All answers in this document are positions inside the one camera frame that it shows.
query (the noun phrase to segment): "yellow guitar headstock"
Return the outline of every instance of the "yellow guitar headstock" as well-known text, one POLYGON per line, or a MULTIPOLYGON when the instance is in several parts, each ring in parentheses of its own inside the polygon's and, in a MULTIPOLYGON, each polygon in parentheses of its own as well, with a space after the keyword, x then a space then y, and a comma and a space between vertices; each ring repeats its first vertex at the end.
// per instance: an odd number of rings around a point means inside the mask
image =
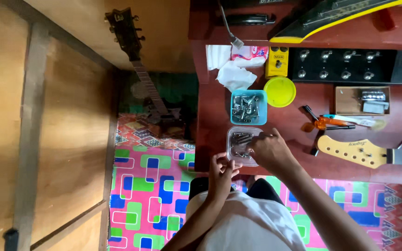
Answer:
POLYGON ((321 136, 317 148, 332 156, 376 169, 387 163, 387 149, 374 145, 368 139, 339 142, 327 135, 321 136))

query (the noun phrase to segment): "hand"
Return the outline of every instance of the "hand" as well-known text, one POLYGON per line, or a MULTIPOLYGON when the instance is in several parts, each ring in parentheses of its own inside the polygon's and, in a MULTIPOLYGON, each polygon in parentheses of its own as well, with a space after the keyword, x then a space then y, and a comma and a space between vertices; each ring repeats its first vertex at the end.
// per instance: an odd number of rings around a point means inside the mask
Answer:
POLYGON ((281 180, 303 169, 275 128, 272 134, 261 132, 252 140, 249 148, 253 150, 251 156, 257 164, 281 180))
POLYGON ((224 203, 229 192, 231 191, 232 177, 240 171, 238 168, 242 164, 235 164, 234 160, 227 161, 224 159, 227 153, 219 153, 212 156, 209 169, 209 192, 207 199, 224 203))

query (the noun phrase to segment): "guitar headstock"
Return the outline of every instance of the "guitar headstock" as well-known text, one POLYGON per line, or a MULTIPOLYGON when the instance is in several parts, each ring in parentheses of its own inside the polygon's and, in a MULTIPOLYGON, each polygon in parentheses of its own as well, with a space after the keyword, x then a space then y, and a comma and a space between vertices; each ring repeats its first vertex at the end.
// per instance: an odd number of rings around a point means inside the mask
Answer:
POLYGON ((368 139, 354 142, 339 142, 324 135, 317 142, 317 148, 332 156, 376 169, 387 164, 387 149, 371 143, 368 139))
POLYGON ((132 16, 130 8, 121 11, 114 9, 110 13, 105 13, 105 21, 108 21, 111 26, 109 30, 116 35, 114 41, 118 42, 120 48, 128 54, 130 61, 141 60, 139 56, 142 48, 140 40, 145 40, 144 36, 137 36, 137 31, 142 29, 134 27, 134 20, 139 20, 139 17, 132 16))

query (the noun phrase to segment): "white shirt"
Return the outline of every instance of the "white shirt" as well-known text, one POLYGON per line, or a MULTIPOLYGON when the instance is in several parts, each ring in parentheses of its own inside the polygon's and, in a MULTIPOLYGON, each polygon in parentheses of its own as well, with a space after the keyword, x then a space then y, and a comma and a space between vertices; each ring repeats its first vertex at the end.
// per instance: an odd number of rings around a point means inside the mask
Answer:
MULTIPOLYGON (((186 220, 206 197, 207 191, 189 201, 186 220)), ((305 245, 286 207, 275 201, 255 199, 241 191, 233 191, 197 250, 305 251, 305 245)))

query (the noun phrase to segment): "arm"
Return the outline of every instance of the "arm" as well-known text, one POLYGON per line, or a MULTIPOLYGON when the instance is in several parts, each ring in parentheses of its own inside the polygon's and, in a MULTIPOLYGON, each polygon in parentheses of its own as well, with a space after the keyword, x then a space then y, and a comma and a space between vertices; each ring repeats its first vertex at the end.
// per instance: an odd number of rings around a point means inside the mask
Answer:
POLYGON ((227 162, 220 159, 225 156, 226 153, 220 153, 212 157, 209 169, 209 191, 206 200, 164 246, 162 251, 187 249, 189 245, 192 246, 190 250, 196 249, 193 246, 198 245, 204 234, 214 224, 231 190, 232 177, 237 175, 239 173, 237 169, 242 167, 242 164, 236 165, 233 160, 227 162))
POLYGON ((365 231, 306 173, 278 131, 251 143, 256 162, 279 178, 297 198, 331 250, 379 250, 365 231))

